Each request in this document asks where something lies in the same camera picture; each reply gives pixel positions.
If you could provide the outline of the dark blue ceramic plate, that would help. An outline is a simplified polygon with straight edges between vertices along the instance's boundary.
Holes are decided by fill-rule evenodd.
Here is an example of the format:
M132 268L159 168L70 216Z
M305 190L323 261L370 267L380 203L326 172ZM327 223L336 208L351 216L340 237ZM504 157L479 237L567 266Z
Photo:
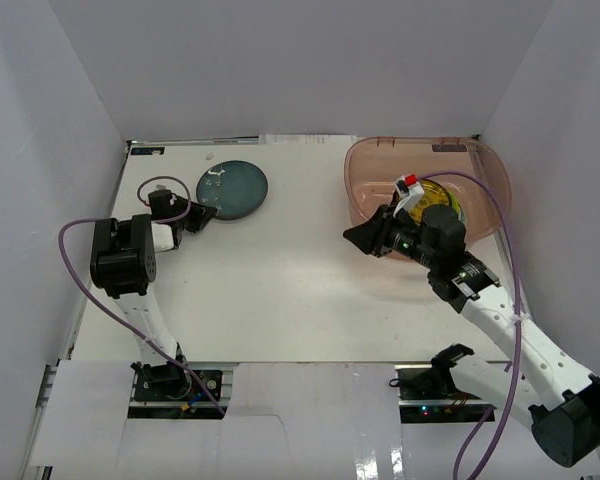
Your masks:
M230 160L210 167L200 177L196 198L199 204L216 209L216 219L234 221L255 212L268 189L268 179L257 165Z

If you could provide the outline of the yellow patterned plate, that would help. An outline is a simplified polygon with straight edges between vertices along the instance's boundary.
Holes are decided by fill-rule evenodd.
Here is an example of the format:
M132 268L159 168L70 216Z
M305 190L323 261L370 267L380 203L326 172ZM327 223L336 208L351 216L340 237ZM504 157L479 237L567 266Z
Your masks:
M421 180L420 184L424 194L419 202L409 211L410 217L417 225L421 223L424 210L430 206L445 205L451 207L455 211L454 199L456 199L456 197L444 186L427 179Z

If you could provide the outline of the lime green plate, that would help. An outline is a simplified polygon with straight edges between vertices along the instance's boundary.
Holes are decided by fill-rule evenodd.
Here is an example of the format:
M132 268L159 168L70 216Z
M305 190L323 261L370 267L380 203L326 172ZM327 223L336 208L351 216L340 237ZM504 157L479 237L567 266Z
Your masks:
M464 224L467 225L467 216L466 213L464 211L463 206L461 205L461 203L457 200L454 199L454 209L458 214L458 218L459 220Z

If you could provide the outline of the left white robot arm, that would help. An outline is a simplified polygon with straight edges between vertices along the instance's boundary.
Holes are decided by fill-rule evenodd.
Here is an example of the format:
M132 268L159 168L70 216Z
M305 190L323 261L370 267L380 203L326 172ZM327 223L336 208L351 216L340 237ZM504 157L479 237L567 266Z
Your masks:
M94 227L92 283L113 299L131 327L140 360L132 365L142 386L169 400L195 395L179 343L169 331L153 283L159 252L179 248L185 232L198 233L217 209L195 203L169 189L148 195L150 212L129 220L98 220Z

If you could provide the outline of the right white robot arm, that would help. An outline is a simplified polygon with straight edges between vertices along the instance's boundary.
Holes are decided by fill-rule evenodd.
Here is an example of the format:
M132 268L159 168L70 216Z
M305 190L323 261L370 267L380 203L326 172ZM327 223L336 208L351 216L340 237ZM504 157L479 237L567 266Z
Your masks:
M454 344L431 360L433 390L446 399L469 393L511 414L552 461L571 468L600 447L600 376L571 358L530 316L515 311L499 278L467 251L465 232L449 206L426 208L416 223L382 205L343 236L366 255L398 253L425 267L437 297L512 363L505 373Z

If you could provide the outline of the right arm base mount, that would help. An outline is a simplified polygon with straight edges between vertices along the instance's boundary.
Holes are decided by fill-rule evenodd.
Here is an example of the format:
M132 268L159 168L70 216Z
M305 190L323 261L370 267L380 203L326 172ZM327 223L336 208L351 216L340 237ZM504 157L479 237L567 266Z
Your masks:
M492 422L495 416L491 406L458 390L451 379L451 367L473 354L469 347L453 344L436 354L429 364L397 366L388 385L397 390L401 423L477 423L483 414L487 414L487 422Z

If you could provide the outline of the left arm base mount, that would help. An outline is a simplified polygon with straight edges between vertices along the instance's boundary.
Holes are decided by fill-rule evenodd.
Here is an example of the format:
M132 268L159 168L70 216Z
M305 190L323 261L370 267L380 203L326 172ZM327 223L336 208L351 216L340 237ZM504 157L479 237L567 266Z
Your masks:
M134 383L127 417L144 420L222 420L222 370L202 369L188 372L167 362L150 366L135 362Z

